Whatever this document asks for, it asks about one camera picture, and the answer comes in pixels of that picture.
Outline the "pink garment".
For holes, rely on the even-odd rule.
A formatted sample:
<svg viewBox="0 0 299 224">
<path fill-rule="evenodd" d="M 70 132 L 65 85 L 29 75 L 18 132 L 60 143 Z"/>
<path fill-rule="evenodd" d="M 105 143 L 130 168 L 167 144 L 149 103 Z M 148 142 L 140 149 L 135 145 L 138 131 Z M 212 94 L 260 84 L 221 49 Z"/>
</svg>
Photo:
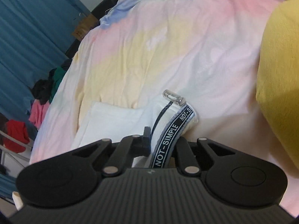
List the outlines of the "pink garment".
<svg viewBox="0 0 299 224">
<path fill-rule="evenodd" d="M 31 113 L 29 117 L 29 122 L 32 123 L 38 130 L 43 123 L 43 120 L 46 116 L 47 110 L 50 106 L 49 101 L 41 105 L 40 101 L 35 99 L 31 107 Z"/>
</svg>

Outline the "green garment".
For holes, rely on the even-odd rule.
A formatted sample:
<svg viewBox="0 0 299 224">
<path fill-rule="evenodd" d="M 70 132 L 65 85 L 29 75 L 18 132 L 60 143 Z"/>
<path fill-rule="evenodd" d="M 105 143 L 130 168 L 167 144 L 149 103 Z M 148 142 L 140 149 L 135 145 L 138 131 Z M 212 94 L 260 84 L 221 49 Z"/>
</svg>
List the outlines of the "green garment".
<svg viewBox="0 0 299 224">
<path fill-rule="evenodd" d="M 56 69 L 54 69 L 53 73 L 51 73 L 49 79 L 52 82 L 52 86 L 51 86 L 51 93 L 50 93 L 50 97 L 49 97 L 49 103 L 52 103 L 52 100 L 66 74 L 66 70 L 62 67 L 57 67 Z"/>
</svg>

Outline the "black garment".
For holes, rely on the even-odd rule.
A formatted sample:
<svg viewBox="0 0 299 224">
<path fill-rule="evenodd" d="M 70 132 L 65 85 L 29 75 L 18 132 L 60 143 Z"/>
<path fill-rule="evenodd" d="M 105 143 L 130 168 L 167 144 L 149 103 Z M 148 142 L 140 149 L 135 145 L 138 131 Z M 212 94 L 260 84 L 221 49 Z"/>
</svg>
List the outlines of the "black garment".
<svg viewBox="0 0 299 224">
<path fill-rule="evenodd" d="M 45 105 L 46 102 L 50 99 L 51 91 L 53 87 L 53 77 L 56 68 L 52 69 L 49 72 L 48 79 L 40 79 L 38 80 L 33 88 L 31 89 L 31 93 L 36 100 L 39 100 L 41 105 Z"/>
</svg>

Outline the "brown paper bag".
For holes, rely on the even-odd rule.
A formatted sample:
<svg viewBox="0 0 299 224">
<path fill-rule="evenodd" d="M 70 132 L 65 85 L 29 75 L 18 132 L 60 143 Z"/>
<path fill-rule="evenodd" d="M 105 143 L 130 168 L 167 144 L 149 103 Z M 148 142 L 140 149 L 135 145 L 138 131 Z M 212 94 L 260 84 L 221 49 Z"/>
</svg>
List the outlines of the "brown paper bag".
<svg viewBox="0 0 299 224">
<path fill-rule="evenodd" d="M 89 31 L 97 27 L 99 24 L 99 19 L 97 19 L 93 14 L 90 14 L 78 23 L 72 32 L 72 36 L 74 36 L 77 40 L 82 41 Z"/>
</svg>

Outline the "right blue curtain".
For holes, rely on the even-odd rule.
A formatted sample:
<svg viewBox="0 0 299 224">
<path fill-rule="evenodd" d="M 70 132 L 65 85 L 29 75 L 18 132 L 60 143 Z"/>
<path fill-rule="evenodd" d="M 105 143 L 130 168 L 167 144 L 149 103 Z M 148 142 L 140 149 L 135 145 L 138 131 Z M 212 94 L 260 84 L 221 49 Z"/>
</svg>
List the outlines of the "right blue curtain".
<svg viewBox="0 0 299 224">
<path fill-rule="evenodd" d="M 1 114 L 24 122 L 31 136 L 31 89 L 66 59 L 89 13 L 80 0 L 1 0 Z"/>
</svg>

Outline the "yellow pillow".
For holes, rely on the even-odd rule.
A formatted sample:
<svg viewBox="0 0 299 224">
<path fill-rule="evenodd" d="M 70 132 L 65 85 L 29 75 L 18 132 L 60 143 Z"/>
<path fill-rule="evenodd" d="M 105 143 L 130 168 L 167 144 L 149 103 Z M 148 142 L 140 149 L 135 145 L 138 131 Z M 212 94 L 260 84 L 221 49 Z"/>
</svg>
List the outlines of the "yellow pillow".
<svg viewBox="0 0 299 224">
<path fill-rule="evenodd" d="M 298 147 L 298 0 L 284 0 L 268 19 L 256 99 L 282 145 Z"/>
</svg>

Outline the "red garment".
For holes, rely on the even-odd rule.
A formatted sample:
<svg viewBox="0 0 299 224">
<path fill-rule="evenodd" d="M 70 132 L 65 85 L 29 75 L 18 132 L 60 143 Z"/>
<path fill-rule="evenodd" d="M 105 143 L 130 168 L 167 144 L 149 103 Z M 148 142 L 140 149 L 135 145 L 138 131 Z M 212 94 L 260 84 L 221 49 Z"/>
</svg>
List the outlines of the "red garment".
<svg viewBox="0 0 299 224">
<path fill-rule="evenodd" d="M 24 122 L 9 120 L 5 123 L 4 132 L 23 144 L 27 145 L 30 142 L 26 124 Z M 3 144 L 8 150 L 15 153 L 23 153 L 26 151 L 26 147 L 21 146 L 6 137 L 3 138 Z"/>
</svg>

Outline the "garment steamer stand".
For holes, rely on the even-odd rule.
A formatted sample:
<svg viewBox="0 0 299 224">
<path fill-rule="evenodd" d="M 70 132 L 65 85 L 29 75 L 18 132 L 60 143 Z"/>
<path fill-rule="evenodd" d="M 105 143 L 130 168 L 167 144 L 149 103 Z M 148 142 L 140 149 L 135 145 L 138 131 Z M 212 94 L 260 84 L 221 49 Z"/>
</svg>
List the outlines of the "garment steamer stand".
<svg viewBox="0 0 299 224">
<path fill-rule="evenodd" d="M 1 165 L 8 175 L 16 178 L 29 165 L 34 141 L 23 143 L 1 130 Z"/>
</svg>

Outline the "pastel tie-dye bedsheet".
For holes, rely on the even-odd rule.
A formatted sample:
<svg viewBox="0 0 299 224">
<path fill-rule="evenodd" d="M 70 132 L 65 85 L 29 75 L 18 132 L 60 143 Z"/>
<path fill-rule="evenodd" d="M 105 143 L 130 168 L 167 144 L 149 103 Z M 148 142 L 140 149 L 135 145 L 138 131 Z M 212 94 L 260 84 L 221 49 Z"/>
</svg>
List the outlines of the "pastel tie-dye bedsheet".
<svg viewBox="0 0 299 224">
<path fill-rule="evenodd" d="M 196 118 L 184 132 L 268 160 L 288 177 L 281 206 L 298 215 L 298 169 L 255 99 L 266 22 L 282 0 L 119 0 L 82 40 L 36 137 L 36 163 L 99 138 L 140 134 L 163 91 Z"/>
</svg>

